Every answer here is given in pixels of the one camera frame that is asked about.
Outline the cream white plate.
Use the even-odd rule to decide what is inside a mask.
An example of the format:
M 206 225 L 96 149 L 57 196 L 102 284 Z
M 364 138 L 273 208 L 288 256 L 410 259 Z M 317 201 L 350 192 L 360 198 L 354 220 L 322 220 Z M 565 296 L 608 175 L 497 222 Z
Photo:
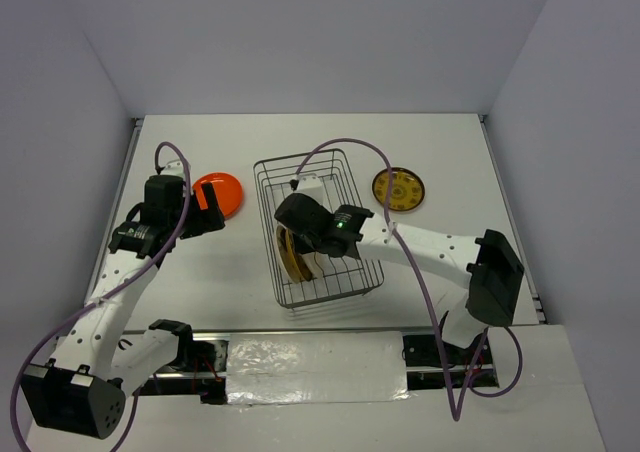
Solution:
M 302 256 L 304 263 L 312 274 L 313 279 L 320 279 L 324 276 L 322 255 L 311 252 Z

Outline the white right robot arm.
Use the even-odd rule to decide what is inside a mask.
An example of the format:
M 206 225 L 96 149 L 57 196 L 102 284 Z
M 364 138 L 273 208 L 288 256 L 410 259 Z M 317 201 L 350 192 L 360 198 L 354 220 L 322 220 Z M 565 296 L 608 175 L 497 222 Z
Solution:
M 481 237 L 444 234 L 354 205 L 331 212 L 302 193 L 287 196 L 274 218 L 313 252 L 409 265 L 462 288 L 434 341 L 446 363 L 460 361 L 485 329 L 513 325 L 524 266 L 499 231 L 488 229 Z

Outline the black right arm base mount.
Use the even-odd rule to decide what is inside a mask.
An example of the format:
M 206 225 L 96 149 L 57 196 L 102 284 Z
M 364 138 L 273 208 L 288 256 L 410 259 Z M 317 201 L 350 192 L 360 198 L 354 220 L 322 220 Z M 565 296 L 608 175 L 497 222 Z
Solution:
M 445 389 L 445 379 L 435 337 L 432 333 L 410 333 L 402 337 L 402 358 L 406 366 L 406 380 L 409 391 Z M 445 343 L 444 349 L 448 359 L 448 370 L 453 389 L 460 389 L 466 372 L 481 336 L 477 336 L 472 345 L 462 349 Z M 473 374 L 472 385 L 476 388 L 497 388 L 498 380 L 494 369 L 493 356 L 489 341 L 485 340 L 483 349 L 477 359 Z

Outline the orange plate front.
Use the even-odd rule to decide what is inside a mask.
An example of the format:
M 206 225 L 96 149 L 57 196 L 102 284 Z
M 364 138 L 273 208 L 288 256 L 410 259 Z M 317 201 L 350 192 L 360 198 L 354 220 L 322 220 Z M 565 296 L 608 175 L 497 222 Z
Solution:
M 196 200 L 201 210 L 210 208 L 211 201 L 205 197 L 204 187 L 213 187 L 220 211 L 225 219 L 233 217 L 244 201 L 244 191 L 240 181 L 225 172 L 213 172 L 199 178 L 193 185 Z

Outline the yellow brown patterned plate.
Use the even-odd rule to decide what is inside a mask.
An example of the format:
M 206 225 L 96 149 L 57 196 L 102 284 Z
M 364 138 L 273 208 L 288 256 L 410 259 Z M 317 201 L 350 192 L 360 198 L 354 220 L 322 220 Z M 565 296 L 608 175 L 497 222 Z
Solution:
M 410 212 L 417 209 L 426 197 L 422 179 L 409 169 L 392 168 L 393 178 L 387 170 L 381 170 L 372 180 L 371 189 L 376 201 L 383 205 L 387 189 L 391 189 L 389 209 L 393 212 Z

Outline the wire dish rack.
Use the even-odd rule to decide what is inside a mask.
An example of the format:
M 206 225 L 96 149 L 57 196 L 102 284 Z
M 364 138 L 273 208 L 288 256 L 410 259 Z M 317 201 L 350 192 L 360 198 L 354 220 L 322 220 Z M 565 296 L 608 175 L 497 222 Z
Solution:
M 263 159 L 253 166 L 263 238 L 276 302 L 296 309 L 347 297 L 364 295 L 384 282 L 382 265 L 349 257 L 322 255 L 324 276 L 310 282 L 292 283 L 278 264 L 274 244 L 277 206 L 292 193 L 289 181 L 306 157 L 304 153 Z M 316 173 L 324 182 L 325 205 L 333 211 L 347 204 L 361 206 L 361 197 L 346 154 L 338 148 L 315 154 L 303 173 Z

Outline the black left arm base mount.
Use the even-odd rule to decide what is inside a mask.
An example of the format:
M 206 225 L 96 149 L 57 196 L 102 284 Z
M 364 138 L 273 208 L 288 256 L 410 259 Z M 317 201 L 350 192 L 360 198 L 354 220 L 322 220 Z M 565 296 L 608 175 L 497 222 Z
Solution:
M 142 396 L 194 396 L 201 404 L 227 403 L 228 340 L 197 340 L 190 325 L 158 320 L 151 326 L 178 337 L 176 356 L 152 374 L 142 386 Z

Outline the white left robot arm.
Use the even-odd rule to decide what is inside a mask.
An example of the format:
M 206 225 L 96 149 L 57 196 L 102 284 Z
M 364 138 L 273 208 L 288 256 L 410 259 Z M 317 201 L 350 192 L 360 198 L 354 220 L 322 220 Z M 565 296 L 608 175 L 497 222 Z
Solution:
M 43 365 L 29 363 L 20 388 L 35 423 L 98 439 L 121 421 L 126 399 L 165 366 L 195 361 L 190 325 L 158 319 L 121 348 L 126 325 L 144 290 L 177 240 L 223 229 L 211 184 L 190 186 L 182 173 L 149 177 L 144 198 L 112 233 L 101 277 L 68 335 Z

